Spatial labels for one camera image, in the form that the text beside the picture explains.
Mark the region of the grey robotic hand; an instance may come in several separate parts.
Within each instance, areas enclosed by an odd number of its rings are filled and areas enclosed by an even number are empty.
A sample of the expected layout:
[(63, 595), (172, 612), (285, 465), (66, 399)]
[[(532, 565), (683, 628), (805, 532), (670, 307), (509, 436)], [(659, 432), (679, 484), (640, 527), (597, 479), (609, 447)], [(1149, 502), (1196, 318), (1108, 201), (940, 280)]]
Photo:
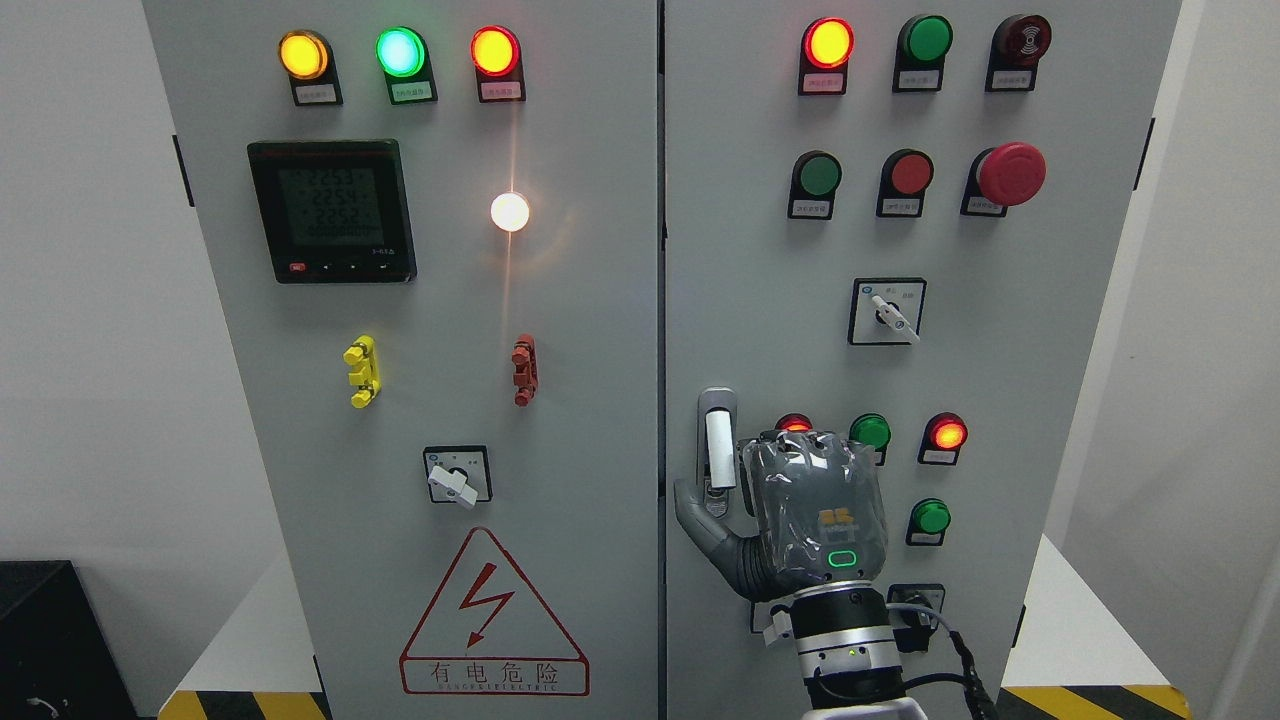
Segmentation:
[(829, 430), (768, 430), (739, 456), (758, 536), (737, 536), (712, 516), (698, 483), (675, 482), (680, 525), (736, 594), (764, 603), (881, 574), (888, 530), (873, 447)]

